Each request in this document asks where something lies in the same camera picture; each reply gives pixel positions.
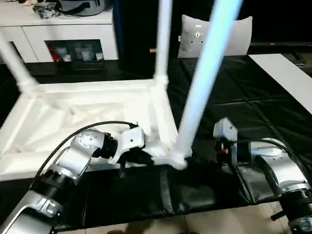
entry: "black mat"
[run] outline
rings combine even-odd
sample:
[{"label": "black mat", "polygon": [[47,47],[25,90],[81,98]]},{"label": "black mat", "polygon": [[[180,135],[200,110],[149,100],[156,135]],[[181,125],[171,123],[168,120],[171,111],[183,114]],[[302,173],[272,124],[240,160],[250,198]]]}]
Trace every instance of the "black mat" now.
[{"label": "black mat", "polygon": [[[195,64],[196,59],[176,59],[169,64],[168,96],[177,126]],[[44,63],[29,64],[28,69],[41,83],[126,80],[151,78],[154,62]],[[4,67],[0,72],[7,82],[0,90],[1,97],[16,100],[13,79]],[[11,107],[4,105],[1,115],[6,116]],[[67,204],[58,229],[91,228],[276,200],[256,165],[215,163],[212,129],[223,117],[228,117],[244,137],[283,141],[312,175],[310,113],[249,57],[227,57],[197,132],[188,168],[131,168],[126,170],[125,180],[118,178],[116,170],[87,173]],[[29,183],[27,179],[0,183],[0,223]]]}]

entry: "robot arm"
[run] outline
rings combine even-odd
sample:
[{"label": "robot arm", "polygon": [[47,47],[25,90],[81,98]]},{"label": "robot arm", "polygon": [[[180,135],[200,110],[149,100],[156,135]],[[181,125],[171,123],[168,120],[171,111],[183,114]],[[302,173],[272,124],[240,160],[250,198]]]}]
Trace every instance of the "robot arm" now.
[{"label": "robot arm", "polygon": [[76,135],[63,149],[46,173],[35,180],[17,207],[0,228],[0,234],[52,234],[54,221],[88,168],[92,157],[116,163],[120,156],[145,145],[140,127],[129,129],[116,138],[109,133],[88,129]]},{"label": "robot arm", "polygon": [[237,140],[237,129],[227,118],[215,124],[214,137],[218,161],[260,164],[283,209],[277,217],[286,215],[294,234],[312,233],[312,188],[282,142]]}]

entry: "gray cushion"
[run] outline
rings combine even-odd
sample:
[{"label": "gray cushion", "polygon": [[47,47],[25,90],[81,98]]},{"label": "gray cushion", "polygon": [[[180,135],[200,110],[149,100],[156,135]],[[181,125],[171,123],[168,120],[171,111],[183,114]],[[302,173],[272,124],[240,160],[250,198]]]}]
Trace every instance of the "gray cushion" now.
[{"label": "gray cushion", "polygon": [[[182,34],[179,48],[179,58],[199,57],[205,37],[210,26],[209,21],[182,16]],[[253,18],[250,16],[236,20],[225,55],[245,55],[252,38]]]}]

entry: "tile floor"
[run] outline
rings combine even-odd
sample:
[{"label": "tile floor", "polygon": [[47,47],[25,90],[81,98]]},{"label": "tile floor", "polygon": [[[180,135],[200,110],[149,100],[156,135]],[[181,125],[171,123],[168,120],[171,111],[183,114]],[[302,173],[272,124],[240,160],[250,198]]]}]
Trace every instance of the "tile floor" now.
[{"label": "tile floor", "polygon": [[271,215],[279,212],[278,202],[227,210],[201,212],[170,218],[118,224],[106,227],[62,232],[62,234],[107,234],[122,230],[126,234],[291,234],[288,220],[272,222]]}]

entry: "bag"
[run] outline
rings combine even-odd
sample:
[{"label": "bag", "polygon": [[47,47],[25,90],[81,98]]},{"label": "bag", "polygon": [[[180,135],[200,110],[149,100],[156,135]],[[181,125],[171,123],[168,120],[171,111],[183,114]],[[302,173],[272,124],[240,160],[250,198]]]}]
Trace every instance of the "bag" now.
[{"label": "bag", "polygon": [[58,0],[54,10],[64,15],[93,16],[112,5],[112,0]]}]

